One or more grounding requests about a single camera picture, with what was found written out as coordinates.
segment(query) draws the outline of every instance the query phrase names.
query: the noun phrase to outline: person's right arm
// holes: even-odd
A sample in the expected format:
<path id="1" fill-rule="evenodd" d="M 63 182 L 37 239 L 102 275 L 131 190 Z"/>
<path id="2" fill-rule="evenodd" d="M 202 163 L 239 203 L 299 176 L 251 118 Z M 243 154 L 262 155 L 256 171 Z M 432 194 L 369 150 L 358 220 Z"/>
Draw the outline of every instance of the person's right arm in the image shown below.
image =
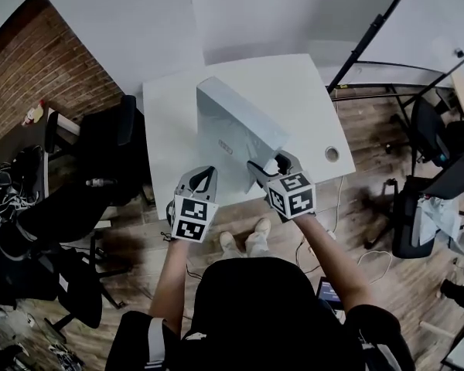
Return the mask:
<path id="1" fill-rule="evenodd" d="M 312 214 L 293 219 L 304 233 L 346 313 L 357 305 L 375 305 L 370 284 L 362 270 L 332 239 Z"/>

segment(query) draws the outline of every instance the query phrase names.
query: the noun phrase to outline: forearm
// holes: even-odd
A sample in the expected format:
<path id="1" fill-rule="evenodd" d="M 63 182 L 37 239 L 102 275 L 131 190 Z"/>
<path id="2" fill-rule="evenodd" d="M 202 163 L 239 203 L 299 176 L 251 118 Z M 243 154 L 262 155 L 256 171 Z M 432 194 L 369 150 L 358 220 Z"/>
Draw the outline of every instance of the forearm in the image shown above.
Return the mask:
<path id="1" fill-rule="evenodd" d="M 168 327 L 178 336 L 180 336 L 184 312 L 189 245 L 190 242 L 186 240 L 175 240 L 169 243 L 162 273 L 149 308 L 151 316 L 166 319 Z"/>
<path id="2" fill-rule="evenodd" d="M 370 285 L 356 262 L 344 253 L 319 221 L 309 214 L 294 218 L 313 249 L 346 311 L 361 304 L 375 305 Z"/>

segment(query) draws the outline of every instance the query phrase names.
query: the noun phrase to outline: white tag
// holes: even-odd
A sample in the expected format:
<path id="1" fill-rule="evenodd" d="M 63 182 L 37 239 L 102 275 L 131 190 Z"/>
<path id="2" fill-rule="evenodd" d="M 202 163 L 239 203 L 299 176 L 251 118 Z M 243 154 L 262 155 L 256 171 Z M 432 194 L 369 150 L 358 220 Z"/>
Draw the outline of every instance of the white tag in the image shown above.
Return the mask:
<path id="1" fill-rule="evenodd" d="M 69 282 L 66 281 L 61 274 L 59 274 L 59 283 L 60 283 L 60 286 L 62 286 L 62 288 L 67 293 L 67 289 L 69 288 Z"/>

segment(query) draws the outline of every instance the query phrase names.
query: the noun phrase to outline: pants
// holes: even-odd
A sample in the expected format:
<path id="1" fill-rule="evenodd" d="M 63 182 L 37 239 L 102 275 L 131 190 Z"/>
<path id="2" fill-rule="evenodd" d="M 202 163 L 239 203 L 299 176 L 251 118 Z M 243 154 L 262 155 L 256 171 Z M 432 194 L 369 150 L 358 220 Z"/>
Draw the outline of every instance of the pants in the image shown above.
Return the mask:
<path id="1" fill-rule="evenodd" d="M 230 246 L 222 247 L 223 256 L 221 260 L 229 260 L 231 258 L 256 258 L 256 257 L 274 257 L 268 249 L 266 236 L 263 233 L 253 232 L 246 239 L 246 255 L 237 249 L 237 245 L 233 242 Z"/>
<path id="2" fill-rule="evenodd" d="M 445 279 L 440 287 L 440 291 L 447 298 L 454 300 L 458 306 L 464 308 L 464 286 L 459 286 Z"/>

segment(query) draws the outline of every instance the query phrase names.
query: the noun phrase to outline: person's leg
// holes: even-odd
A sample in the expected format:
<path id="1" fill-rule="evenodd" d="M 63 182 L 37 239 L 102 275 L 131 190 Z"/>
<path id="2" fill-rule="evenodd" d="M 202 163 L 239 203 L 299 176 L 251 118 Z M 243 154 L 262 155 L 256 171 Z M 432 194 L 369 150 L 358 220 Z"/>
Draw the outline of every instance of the person's leg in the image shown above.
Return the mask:
<path id="1" fill-rule="evenodd" d="M 266 239 L 270 234 L 271 222 L 269 219 L 261 219 L 254 232 L 246 239 L 246 253 L 248 257 L 273 257 Z"/>
<path id="2" fill-rule="evenodd" d="M 222 246 L 223 255 L 221 260 L 229 258 L 242 258 L 244 255 L 237 248 L 235 239 L 230 232 L 222 232 L 220 234 L 220 245 Z"/>
<path id="3" fill-rule="evenodd" d="M 440 291 L 444 296 L 454 300 L 457 305 L 464 308 L 464 286 L 459 286 L 445 279 L 440 287 Z"/>

